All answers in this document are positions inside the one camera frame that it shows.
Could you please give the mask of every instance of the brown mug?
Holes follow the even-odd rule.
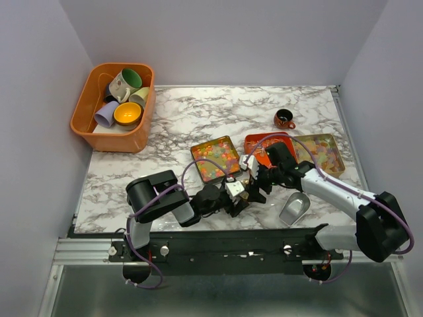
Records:
[[[293,114],[288,109],[280,109],[276,112],[273,122],[279,129],[295,129],[295,123],[292,122]]]

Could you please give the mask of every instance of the beige tray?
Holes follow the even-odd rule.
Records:
[[[295,137],[303,142],[305,146],[315,155],[319,166],[329,175],[339,177],[345,171],[345,165],[342,161],[341,154],[338,146],[336,145],[335,138],[331,134],[310,134]],[[297,162],[308,160],[313,162],[309,153],[294,140],[292,141],[293,148]]]

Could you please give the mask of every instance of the white wall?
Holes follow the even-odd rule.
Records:
[[[94,64],[162,85],[333,85],[386,0],[60,0]]]
[[[423,311],[423,1],[390,0],[341,86],[373,191],[396,195],[416,236],[406,256]]]
[[[0,4],[0,315],[36,316],[90,150],[69,121],[92,64],[57,0]]]

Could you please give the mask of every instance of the marble table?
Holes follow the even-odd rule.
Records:
[[[77,214],[75,233],[114,232],[131,212],[125,187],[132,180],[171,169],[180,178],[192,160],[190,147],[224,135],[243,154],[246,135],[280,131],[273,116],[280,108],[294,114],[291,135],[331,133],[340,149],[346,171],[340,179],[361,187],[354,159],[328,87],[179,87],[157,88],[155,115],[148,144],[138,154],[94,152]],[[189,194],[202,188],[193,166],[186,175]],[[274,187],[266,204],[253,203],[238,217],[224,211],[182,229],[171,213],[153,222],[152,231],[279,229],[278,218],[293,190]],[[311,196],[311,207],[295,227],[321,223],[349,225],[339,210]]]

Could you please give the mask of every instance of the mug handle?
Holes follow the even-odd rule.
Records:
[[[126,102],[128,100],[128,98],[130,97],[131,94],[131,90],[129,88],[125,89],[125,96],[121,99],[120,97],[118,97],[118,102],[120,104],[123,104],[124,102]]]

